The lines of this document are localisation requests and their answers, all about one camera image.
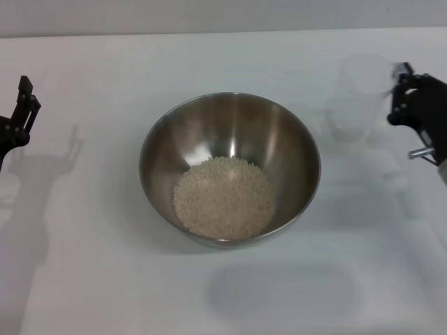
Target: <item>white tabletop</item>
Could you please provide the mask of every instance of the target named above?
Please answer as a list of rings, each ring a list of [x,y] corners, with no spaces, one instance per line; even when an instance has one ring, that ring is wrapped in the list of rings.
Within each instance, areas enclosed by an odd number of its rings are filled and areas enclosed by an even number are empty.
[[[350,143],[327,111],[348,57],[410,61],[447,80],[446,34],[0,40],[1,114],[13,111],[21,75],[42,104],[31,142],[0,174],[0,334],[445,334],[447,188],[434,167],[406,159],[420,142],[386,123],[386,107]],[[323,166],[291,229],[235,251],[169,226],[138,176],[152,124],[218,91],[292,110]]]

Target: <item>robotic arm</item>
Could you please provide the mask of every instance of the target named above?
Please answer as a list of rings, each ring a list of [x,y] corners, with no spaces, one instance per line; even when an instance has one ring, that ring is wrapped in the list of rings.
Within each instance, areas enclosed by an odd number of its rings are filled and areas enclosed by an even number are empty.
[[[447,84],[431,75],[415,75],[410,64],[396,67],[388,122],[414,129],[425,147],[409,152],[438,167],[447,185]]]
[[[33,126],[41,104],[31,93],[33,84],[26,75],[20,78],[17,106],[12,117],[0,116],[0,170],[6,154],[17,147],[29,143],[29,132]]]

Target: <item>white wall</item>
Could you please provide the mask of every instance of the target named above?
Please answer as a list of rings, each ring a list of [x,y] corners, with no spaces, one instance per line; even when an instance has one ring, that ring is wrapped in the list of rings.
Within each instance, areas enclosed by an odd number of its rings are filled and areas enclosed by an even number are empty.
[[[0,37],[445,25],[446,0],[0,0]]]

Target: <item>white rice grain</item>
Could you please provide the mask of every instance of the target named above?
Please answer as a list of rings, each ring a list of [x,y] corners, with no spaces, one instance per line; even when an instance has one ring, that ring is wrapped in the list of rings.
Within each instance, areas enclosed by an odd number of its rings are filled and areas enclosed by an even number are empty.
[[[234,157],[191,167],[174,187],[173,204],[190,231],[231,240],[259,235],[276,207],[261,169]]]

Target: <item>metal screw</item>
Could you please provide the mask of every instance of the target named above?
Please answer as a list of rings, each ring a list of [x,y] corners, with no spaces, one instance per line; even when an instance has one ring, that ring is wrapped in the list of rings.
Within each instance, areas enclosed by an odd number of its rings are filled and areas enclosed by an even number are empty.
[[[425,147],[422,149],[410,151],[408,153],[408,158],[415,159],[415,158],[420,158],[420,157],[426,157],[426,156],[429,156],[432,154],[434,154],[434,149],[431,147]]]

